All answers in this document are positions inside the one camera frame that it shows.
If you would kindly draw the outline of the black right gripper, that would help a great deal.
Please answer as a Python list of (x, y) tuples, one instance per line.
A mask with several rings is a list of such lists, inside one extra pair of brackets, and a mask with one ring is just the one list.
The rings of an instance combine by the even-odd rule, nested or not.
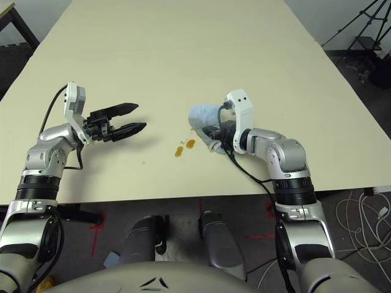
[(233, 150), (236, 123), (232, 120), (222, 122), (219, 126), (205, 126), (202, 131), (211, 139), (219, 140), (224, 150)]

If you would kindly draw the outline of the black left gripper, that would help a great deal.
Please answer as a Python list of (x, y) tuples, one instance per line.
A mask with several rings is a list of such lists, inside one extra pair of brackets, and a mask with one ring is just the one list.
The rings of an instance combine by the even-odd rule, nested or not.
[(138, 107), (138, 104), (122, 103), (109, 108), (93, 111), (84, 120), (83, 130), (93, 141), (102, 140), (108, 142), (111, 140), (116, 142), (131, 137), (141, 132), (147, 124), (129, 123), (115, 130), (111, 126), (110, 120), (113, 117), (127, 115)]

